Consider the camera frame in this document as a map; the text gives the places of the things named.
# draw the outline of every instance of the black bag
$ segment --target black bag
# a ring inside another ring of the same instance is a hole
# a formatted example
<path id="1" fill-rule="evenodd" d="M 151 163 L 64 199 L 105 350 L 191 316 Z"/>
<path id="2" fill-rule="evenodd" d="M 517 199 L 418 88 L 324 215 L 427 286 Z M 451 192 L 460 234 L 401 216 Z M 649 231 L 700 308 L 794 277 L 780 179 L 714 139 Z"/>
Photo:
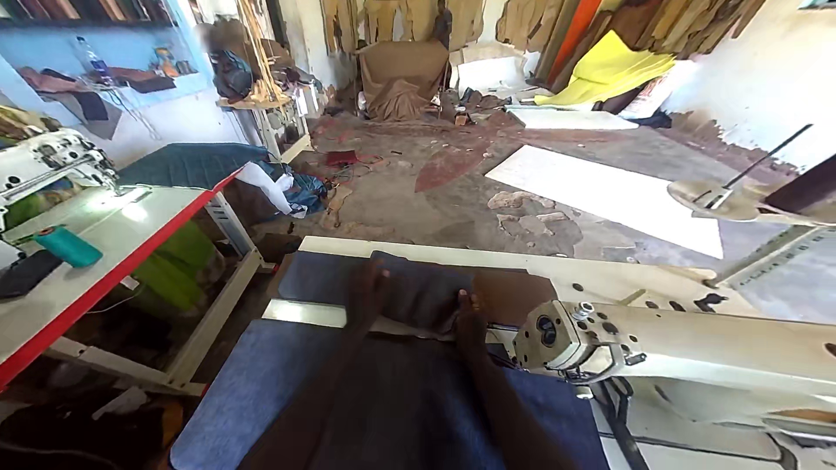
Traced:
<path id="1" fill-rule="evenodd" d="M 228 50 L 209 54 L 217 93 L 230 103 L 243 100 L 252 90 L 252 69 L 246 61 Z"/>

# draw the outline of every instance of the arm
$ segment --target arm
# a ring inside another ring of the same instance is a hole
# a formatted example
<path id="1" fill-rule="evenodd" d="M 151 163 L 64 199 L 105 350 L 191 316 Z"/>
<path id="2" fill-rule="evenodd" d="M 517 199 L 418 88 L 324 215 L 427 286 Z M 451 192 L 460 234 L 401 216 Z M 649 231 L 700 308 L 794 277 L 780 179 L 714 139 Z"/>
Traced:
<path id="1" fill-rule="evenodd" d="M 336 350 L 319 371 L 299 388 L 276 421 L 262 434 L 238 465 L 239 469 L 304 469 L 319 444 L 325 420 L 334 402 L 337 384 L 357 355 L 363 338 L 380 314 L 389 271 L 373 264 L 357 279 L 346 305 L 348 322 Z"/>
<path id="2" fill-rule="evenodd" d="M 540 427 L 520 402 L 505 374 L 487 354 L 487 322 L 478 313 L 467 292 L 459 293 L 460 313 L 456 320 L 456 346 L 470 369 L 491 425 L 491 434 L 502 449 L 505 466 L 573 470 L 572 461 Z"/>

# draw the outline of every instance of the blue wall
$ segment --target blue wall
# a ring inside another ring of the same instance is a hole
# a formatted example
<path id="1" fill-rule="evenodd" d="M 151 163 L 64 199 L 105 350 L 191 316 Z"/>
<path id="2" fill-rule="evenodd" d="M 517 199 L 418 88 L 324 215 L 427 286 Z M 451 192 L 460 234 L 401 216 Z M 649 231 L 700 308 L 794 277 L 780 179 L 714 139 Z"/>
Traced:
<path id="1" fill-rule="evenodd" d="M 29 66 L 38 71 L 51 68 L 73 76 L 82 74 L 84 66 L 77 58 L 74 46 L 76 36 L 84 36 L 96 53 L 113 67 L 147 70 L 149 64 L 155 62 L 154 48 L 167 47 L 177 60 L 188 60 L 192 68 L 198 70 L 199 74 L 175 79 L 175 89 L 143 95 L 122 88 L 129 108 L 155 105 L 211 87 L 212 67 L 189 26 L 193 18 L 186 14 L 191 15 L 191 12 L 184 13 L 175 0 L 168 4 L 178 26 L 0 29 L 0 92 L 25 110 L 41 111 L 64 125 L 78 124 L 66 108 L 59 103 L 43 101 L 15 72 L 15 69 Z M 107 94 L 102 97 L 110 100 Z"/>
<path id="2" fill-rule="evenodd" d="M 0 33 L 0 55 L 15 69 L 55 69 L 63 74 L 84 72 L 75 37 L 83 36 L 111 67 L 147 70 L 155 62 L 154 48 L 167 47 L 178 60 L 194 59 L 175 27 L 168 28 L 5 28 Z"/>

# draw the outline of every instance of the plastic bottle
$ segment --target plastic bottle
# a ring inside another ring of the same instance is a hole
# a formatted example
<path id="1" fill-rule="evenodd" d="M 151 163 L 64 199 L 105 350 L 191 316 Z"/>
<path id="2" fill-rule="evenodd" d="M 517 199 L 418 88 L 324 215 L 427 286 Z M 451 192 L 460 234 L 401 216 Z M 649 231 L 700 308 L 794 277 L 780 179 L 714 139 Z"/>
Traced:
<path id="1" fill-rule="evenodd" d="M 84 67 L 86 69 L 92 69 L 101 75 L 102 81 L 104 84 L 113 85 L 113 77 L 110 75 L 110 69 L 108 68 L 107 64 L 102 60 L 96 52 L 90 47 L 90 44 L 87 43 L 87 40 L 82 38 L 81 36 L 76 36 L 75 40 L 78 42 L 79 51 L 83 56 Z"/>

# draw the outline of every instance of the dirty floor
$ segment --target dirty floor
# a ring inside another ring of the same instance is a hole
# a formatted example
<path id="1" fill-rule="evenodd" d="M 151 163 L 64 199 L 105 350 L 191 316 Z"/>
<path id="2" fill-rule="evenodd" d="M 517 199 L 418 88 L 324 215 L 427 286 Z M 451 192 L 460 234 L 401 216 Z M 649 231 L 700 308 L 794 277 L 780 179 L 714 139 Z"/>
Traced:
<path id="1" fill-rule="evenodd" d="M 300 237 L 320 235 L 714 269 L 749 254 L 784 229 L 778 224 L 720 221 L 725 251 L 725 259 L 720 260 L 560 202 L 556 207 L 545 207 L 522 199 L 520 207 L 491 209 L 488 201 L 492 197 L 519 189 L 484 175 L 525 144 L 670 181 L 727 180 L 737 171 L 646 127 L 524 130 L 504 113 L 486 118 L 478 116 L 479 125 L 465 127 L 430 119 L 373 123 L 347 113 L 320 118 L 312 126 L 316 151 L 303 152 L 292 165 L 302 172 L 333 176 L 336 170 L 325 165 L 326 154 L 355 151 L 364 163 L 340 173 L 342 207 L 336 213 L 319 212 L 302 220 L 280 217 L 256 229 Z M 571 177 L 555 175 L 554 184 Z M 590 181 L 589 190 L 606 192 L 608 188 Z M 552 215 L 546 222 L 526 217 L 542 214 Z M 743 293 L 776 318 L 834 321 L 825 308 L 836 300 L 836 294 L 828 289 L 834 281 L 829 269 L 834 255 L 800 257 L 750 284 Z M 811 282 L 821 288 L 810 289 Z"/>

